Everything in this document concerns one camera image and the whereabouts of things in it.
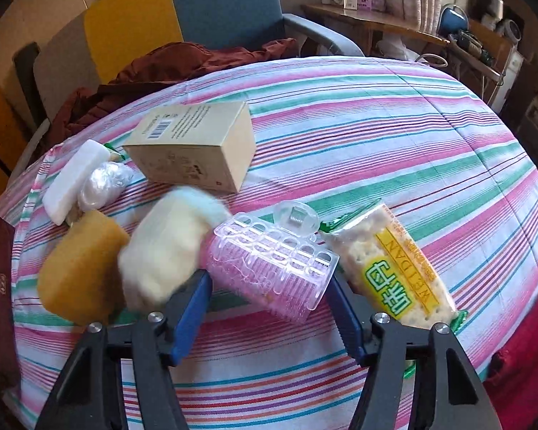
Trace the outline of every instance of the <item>screw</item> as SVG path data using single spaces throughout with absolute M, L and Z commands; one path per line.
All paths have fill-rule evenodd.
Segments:
M 377 323 L 388 323 L 389 321 L 391 321 L 389 315 L 385 314 L 384 312 L 379 312 L 378 314 L 375 314 L 373 318 L 374 321 L 376 321 Z
M 147 320 L 150 323 L 159 323 L 164 319 L 164 315 L 161 312 L 152 312 L 147 316 Z
M 102 330 L 102 324 L 99 321 L 94 321 L 88 325 L 88 331 L 90 333 L 99 333 Z
M 441 335 L 446 335 L 450 332 L 450 327 L 446 323 L 438 322 L 434 324 L 434 329 Z

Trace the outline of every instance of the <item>red cloth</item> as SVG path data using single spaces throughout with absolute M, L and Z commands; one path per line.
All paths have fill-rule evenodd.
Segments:
M 538 298 L 510 340 L 492 356 L 484 388 L 503 430 L 527 430 L 538 417 Z
M 100 85 L 96 93 L 87 88 L 73 91 L 52 121 L 42 153 L 122 106 L 158 90 L 215 71 L 294 58 L 297 54 L 295 39 L 267 42 L 257 51 L 243 47 L 208 50 L 196 43 L 168 43 L 133 60 L 109 84 Z

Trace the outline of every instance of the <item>tablecloth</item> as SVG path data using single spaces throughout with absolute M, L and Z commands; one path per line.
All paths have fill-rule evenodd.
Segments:
M 44 258 L 66 232 L 41 205 L 88 138 L 120 149 L 152 107 L 245 101 L 257 152 L 233 212 L 268 217 L 283 199 L 332 219 L 383 199 L 470 316 L 458 332 L 479 373 L 538 292 L 538 172 L 499 118 L 446 74 L 410 62 L 323 57 L 252 64 L 145 97 L 53 148 L 0 198 L 16 226 L 13 310 L 22 382 L 4 398 L 32 428 L 82 331 L 45 311 Z M 136 174 L 103 209 L 127 231 L 170 189 Z M 127 321 L 127 315 L 121 321 Z M 122 364 L 129 427 L 141 429 L 131 364 Z M 366 371 L 347 356 L 326 302 L 285 323 L 227 291 L 214 293 L 190 355 L 173 369 L 192 429 L 346 428 Z M 406 426 L 405 380 L 397 428 Z

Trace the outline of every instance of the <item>blue gripper pad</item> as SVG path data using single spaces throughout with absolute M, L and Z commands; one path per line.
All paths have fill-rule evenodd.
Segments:
M 199 331 L 199 325 L 201 325 L 205 312 L 207 312 L 212 289 L 213 282 L 209 274 L 203 271 L 203 275 L 194 289 L 193 296 L 175 327 L 175 343 L 171 348 L 171 358 L 174 366 L 179 364 L 181 359 L 187 356 L 192 348 L 193 341 Z
M 363 349 L 363 330 L 360 327 L 359 321 L 357 320 L 345 293 L 343 293 L 343 290 L 339 286 L 337 276 L 343 275 L 339 274 L 338 271 L 335 271 L 329 286 L 327 287 L 325 296 L 329 307 L 333 312 L 333 317 L 337 324 L 337 329 L 339 329 L 339 333 L 341 334 L 341 339 L 343 340 L 347 354 L 355 359 L 358 364 L 361 364 L 365 357 L 365 351 Z

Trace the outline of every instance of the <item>beige box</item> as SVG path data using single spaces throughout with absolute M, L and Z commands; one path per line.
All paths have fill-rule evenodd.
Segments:
M 123 145 L 150 181 L 238 192 L 255 154 L 247 104 L 154 108 Z

